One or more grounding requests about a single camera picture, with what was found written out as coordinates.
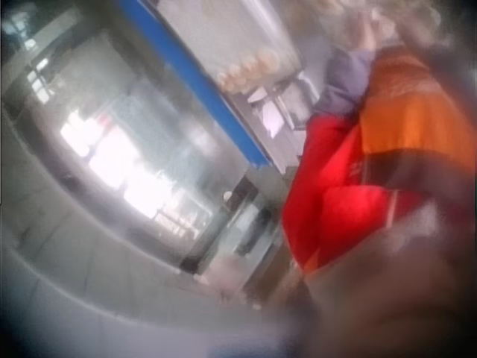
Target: person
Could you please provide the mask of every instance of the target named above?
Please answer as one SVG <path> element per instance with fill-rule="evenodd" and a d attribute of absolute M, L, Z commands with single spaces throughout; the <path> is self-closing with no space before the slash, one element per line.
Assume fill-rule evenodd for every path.
<path fill-rule="evenodd" d="M 407 13 L 337 50 L 283 209 L 318 308 L 305 357 L 440 357 L 476 318 L 476 111 L 462 68 Z"/>

